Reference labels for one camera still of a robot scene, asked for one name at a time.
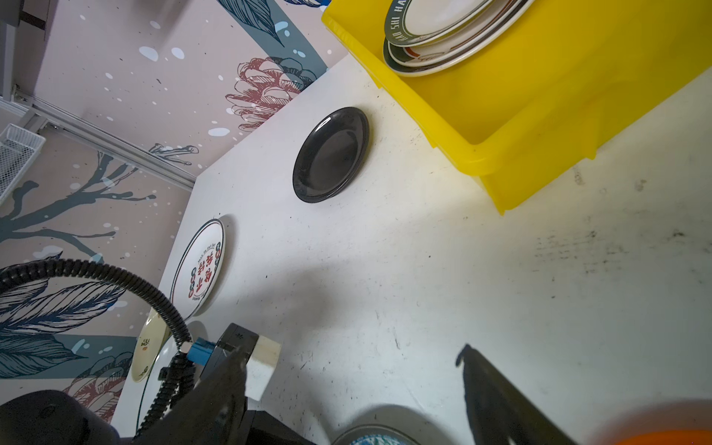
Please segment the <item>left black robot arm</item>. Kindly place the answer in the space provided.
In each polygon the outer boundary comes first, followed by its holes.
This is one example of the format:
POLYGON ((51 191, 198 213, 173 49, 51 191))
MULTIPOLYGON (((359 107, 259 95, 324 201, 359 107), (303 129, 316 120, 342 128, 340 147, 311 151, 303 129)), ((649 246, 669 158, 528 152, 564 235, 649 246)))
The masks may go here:
POLYGON ((302 437, 264 411, 248 409, 254 335, 231 326, 196 371, 187 314, 140 276, 120 267, 48 257, 1 272, 1 376, 66 379, 1 406, 5 444, 118 444, 108 423, 133 361, 111 353, 114 337, 83 352, 70 330, 105 313, 125 293, 148 303, 167 324, 177 352, 159 365, 159 391, 139 418, 133 444, 300 444, 302 437))

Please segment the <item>white plate dark green rim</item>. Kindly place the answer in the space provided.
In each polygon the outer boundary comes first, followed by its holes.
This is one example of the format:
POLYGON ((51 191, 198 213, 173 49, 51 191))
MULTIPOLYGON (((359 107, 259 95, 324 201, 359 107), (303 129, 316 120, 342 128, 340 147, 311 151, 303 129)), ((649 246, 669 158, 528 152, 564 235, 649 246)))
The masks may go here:
POLYGON ((489 0, 396 0, 385 18, 385 39, 393 46, 414 46, 467 24, 491 5, 489 0))

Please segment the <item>white plate black flower outline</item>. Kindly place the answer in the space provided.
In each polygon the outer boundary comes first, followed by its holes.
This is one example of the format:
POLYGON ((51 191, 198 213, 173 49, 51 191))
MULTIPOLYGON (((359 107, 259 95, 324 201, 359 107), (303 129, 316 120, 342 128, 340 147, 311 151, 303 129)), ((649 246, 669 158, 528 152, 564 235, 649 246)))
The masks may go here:
POLYGON ((146 385, 144 387, 141 402, 139 405, 139 411, 136 419, 136 429, 139 429, 148 414, 151 404, 154 402, 156 396, 158 395, 159 388, 161 387, 161 380, 159 380, 159 372, 164 367, 167 367, 171 359, 174 357, 178 348, 175 344, 174 338, 169 337, 165 344, 159 351, 156 357, 151 371, 146 379, 146 385))

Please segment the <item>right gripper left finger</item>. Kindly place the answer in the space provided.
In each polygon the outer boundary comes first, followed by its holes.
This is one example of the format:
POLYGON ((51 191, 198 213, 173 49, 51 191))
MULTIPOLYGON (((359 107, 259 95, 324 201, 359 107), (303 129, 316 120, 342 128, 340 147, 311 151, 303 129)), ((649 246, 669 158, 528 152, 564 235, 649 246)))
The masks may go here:
POLYGON ((211 437, 226 443, 245 410, 246 363, 232 356, 196 387, 179 391, 191 376, 193 367, 178 352, 133 443, 197 444, 211 437))

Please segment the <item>orange plate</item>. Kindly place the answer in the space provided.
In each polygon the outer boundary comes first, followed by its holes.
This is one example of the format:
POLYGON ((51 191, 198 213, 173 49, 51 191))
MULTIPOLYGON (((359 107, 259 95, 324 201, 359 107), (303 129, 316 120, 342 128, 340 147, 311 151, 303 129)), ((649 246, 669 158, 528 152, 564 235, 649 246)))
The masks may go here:
POLYGON ((671 430, 647 433, 619 442, 619 445, 712 445, 709 430, 671 430))

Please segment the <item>teal patterned plate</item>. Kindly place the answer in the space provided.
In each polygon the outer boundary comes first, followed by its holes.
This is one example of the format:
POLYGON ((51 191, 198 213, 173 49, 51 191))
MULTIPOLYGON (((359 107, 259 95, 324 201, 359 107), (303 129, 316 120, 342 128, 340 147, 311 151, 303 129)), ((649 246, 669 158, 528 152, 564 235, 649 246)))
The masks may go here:
POLYGON ((333 445, 418 445, 404 433, 380 425, 354 426, 337 437, 333 445))

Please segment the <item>cream yellow small plate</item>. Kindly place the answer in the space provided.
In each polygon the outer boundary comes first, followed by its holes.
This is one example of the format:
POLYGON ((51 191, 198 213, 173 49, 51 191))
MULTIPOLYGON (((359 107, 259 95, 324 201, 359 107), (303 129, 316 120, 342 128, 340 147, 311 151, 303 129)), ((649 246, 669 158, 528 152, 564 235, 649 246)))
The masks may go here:
POLYGON ((161 316, 151 309, 140 332, 133 352, 131 378, 141 382, 149 374, 164 343, 170 337, 170 329, 161 316))

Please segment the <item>black round plate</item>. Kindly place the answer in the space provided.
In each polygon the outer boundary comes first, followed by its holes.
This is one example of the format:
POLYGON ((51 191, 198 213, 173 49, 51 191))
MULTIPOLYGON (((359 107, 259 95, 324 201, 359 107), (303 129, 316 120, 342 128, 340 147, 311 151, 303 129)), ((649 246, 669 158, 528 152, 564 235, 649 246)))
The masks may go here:
POLYGON ((371 129, 356 107, 331 112, 309 133, 296 158, 292 185, 296 197, 309 204, 341 193, 363 166, 371 129))

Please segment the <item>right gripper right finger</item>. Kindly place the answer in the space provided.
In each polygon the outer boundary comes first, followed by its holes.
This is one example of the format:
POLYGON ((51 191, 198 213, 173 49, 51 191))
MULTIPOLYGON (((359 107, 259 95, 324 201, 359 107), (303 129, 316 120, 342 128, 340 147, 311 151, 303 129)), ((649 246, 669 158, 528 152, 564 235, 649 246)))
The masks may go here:
POLYGON ((465 345, 456 365, 464 368, 465 407, 476 445, 574 442, 478 350, 465 345))

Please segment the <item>yellow plastic bin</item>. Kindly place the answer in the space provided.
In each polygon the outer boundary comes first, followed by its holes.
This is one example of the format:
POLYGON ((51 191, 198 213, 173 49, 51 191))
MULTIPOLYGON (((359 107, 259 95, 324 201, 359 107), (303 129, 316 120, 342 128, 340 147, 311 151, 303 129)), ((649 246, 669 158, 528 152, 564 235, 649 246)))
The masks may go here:
POLYGON ((334 1, 323 24, 454 167, 511 211, 711 65, 708 1, 536 1, 443 70, 385 63, 385 1, 334 1))

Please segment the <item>white plate red characters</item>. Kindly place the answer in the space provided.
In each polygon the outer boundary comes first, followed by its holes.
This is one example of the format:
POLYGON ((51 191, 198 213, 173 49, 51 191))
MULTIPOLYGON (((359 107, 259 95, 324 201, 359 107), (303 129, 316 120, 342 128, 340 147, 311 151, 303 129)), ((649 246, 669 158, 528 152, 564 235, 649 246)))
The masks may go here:
POLYGON ((218 219, 203 224, 191 238, 170 291, 170 301, 184 320, 195 315, 211 295, 223 265, 224 249, 224 225, 218 219))

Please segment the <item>aluminium corner post left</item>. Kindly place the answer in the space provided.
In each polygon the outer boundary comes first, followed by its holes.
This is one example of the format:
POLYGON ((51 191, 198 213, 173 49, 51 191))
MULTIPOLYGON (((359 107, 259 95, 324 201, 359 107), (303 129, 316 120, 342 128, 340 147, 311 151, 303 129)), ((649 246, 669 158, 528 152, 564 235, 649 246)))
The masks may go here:
POLYGON ((112 135, 98 126, 78 118, 64 109, 56 107, 40 98, 35 98, 28 93, 18 90, 10 100, 1 98, 1 105, 19 116, 28 112, 45 119, 48 124, 55 126, 73 138, 96 150, 124 162, 131 163, 141 170, 151 172, 164 181, 170 182, 185 190, 192 190, 196 183, 196 176, 185 172, 179 167, 165 161, 133 143, 112 135))

